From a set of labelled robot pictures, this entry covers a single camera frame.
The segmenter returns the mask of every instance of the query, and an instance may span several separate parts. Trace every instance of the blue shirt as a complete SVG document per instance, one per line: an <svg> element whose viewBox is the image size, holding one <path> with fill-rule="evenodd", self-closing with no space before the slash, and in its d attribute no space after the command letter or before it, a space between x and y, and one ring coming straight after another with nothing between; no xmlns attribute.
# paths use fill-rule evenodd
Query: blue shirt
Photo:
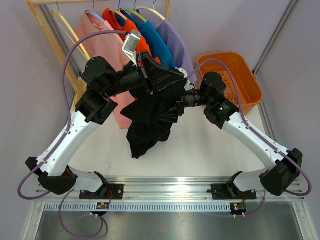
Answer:
<svg viewBox="0 0 320 240"><path fill-rule="evenodd" d="M138 28L142 36L145 38L147 44L149 45L152 56L154 58L159 57L161 64L166 66L167 68L177 67L169 47L167 46L163 38L160 36L160 34L157 32L157 30L152 26L151 22L149 21L147 21L146 23L138 22L134 20L125 11L121 11L121 13L136 25L136 27ZM114 15L117 22L121 26L126 25L126 21L122 17L120 17L116 13Z"/></svg>

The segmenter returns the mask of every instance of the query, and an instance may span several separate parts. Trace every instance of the red wire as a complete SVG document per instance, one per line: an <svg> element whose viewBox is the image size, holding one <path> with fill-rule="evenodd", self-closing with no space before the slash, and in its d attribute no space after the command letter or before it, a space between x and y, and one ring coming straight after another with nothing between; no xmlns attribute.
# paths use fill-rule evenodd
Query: red wire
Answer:
<svg viewBox="0 0 320 240"><path fill-rule="evenodd" d="M247 194L244 193L244 195L243 195L243 201L242 201L240 204L243 204L246 200L247 200Z"/></svg>
<svg viewBox="0 0 320 240"><path fill-rule="evenodd" d="M108 195L109 195L109 206L111 204L111 199L113 198L114 194L112 193L112 191L108 191Z"/></svg>

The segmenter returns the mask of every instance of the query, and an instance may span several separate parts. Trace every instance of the garment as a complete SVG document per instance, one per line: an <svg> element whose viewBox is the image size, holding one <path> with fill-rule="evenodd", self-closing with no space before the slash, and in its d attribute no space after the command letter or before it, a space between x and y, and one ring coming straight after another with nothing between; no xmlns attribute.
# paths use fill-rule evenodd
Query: garment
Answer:
<svg viewBox="0 0 320 240"><path fill-rule="evenodd" d="M134 14L131 15L131 17L137 22L142 21ZM187 46L172 23L168 19L165 19L161 23L151 22L151 24L169 47L176 66L178 68L183 68L184 70L186 70L188 75L192 73L194 70L194 66L192 64ZM192 84L194 84L197 81L197 76L194 74L190 77L189 80Z"/></svg>
<svg viewBox="0 0 320 240"><path fill-rule="evenodd" d="M129 32L129 33L132 30L139 31L137 29L136 25L130 19L124 20L123 18L121 18L119 16L119 18L121 18L123 20L123 25L120 25L117 22L115 14L112 11L109 11L108 8L103 12L102 18L104 20L106 20L113 27L114 30L126 31L126 32ZM120 38L124 41L126 36L120 35ZM141 37L138 45L136 46L135 51L137 53L140 53L142 51L148 51L150 54L152 54L151 51L150 51L149 45L147 44L146 39L143 36ZM155 58L155 60L158 63L161 63L159 58Z"/></svg>
<svg viewBox="0 0 320 240"><path fill-rule="evenodd" d="M121 13L134 22L134 24L148 43L151 54L154 58L159 57L161 64L166 66L167 68L177 67L170 49L168 48L167 44L160 36L160 34L157 32L157 30L152 26L151 22L139 22L134 20L125 11L121 11ZM115 18L121 26L124 26L124 24L126 24L125 20L118 14L115 15Z"/></svg>
<svg viewBox="0 0 320 240"><path fill-rule="evenodd" d="M102 22L102 20L89 11L82 14L77 28L79 38L99 31L114 30L107 21L103 20ZM123 44L124 42L118 34L103 34L83 42L84 47L90 54L105 58L117 72L130 61L122 51ZM135 99L129 92L121 93L115 97L111 97L111 99L118 103L114 114L119 127L121 129L129 128L132 121L121 115L121 110L134 102Z"/></svg>
<svg viewBox="0 0 320 240"><path fill-rule="evenodd" d="M134 95L131 92L138 99L125 107L121 114L132 120L126 135L132 158L138 159L157 142L168 140L173 123L157 119L174 106L177 98L186 94L185 84L186 80L178 82L154 95Z"/></svg>

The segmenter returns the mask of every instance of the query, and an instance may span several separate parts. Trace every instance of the metal base plate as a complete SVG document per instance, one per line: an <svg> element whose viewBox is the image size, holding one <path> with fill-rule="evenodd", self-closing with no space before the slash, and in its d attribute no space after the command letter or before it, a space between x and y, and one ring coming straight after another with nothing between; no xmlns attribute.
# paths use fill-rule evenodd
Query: metal base plate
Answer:
<svg viewBox="0 0 320 240"><path fill-rule="evenodd" d="M122 200L124 197L124 188L125 185L123 184L109 184L108 186L108 192L112 191L112 200ZM81 191L79 199L81 200L109 200L109 194L108 192L102 197L97 198L94 193L89 191Z"/></svg>
<svg viewBox="0 0 320 240"><path fill-rule="evenodd" d="M236 196L231 196L227 189L226 183L211 184L211 191L213 200L243 200L244 197L247 200L256 200L257 194L255 190L249 190L246 192L240 192Z"/></svg>

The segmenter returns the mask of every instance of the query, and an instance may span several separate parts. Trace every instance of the black mount bracket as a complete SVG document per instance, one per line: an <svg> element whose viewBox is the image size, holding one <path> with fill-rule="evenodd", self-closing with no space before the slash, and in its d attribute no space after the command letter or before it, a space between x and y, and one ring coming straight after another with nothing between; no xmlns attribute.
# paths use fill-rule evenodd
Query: black mount bracket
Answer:
<svg viewBox="0 0 320 240"><path fill-rule="evenodd" d="M249 190L246 192L238 191L236 194L232 195L228 190L227 183L211 184L211 189L207 190L207 192L212 194L213 200L243 200L245 195L247 200L257 199L255 190Z"/></svg>
<svg viewBox="0 0 320 240"><path fill-rule="evenodd" d="M95 192L81 191L79 199L81 200L110 200L110 191L112 192L111 200L122 200L124 197L125 185L123 184L108 184L103 195L97 195Z"/></svg>

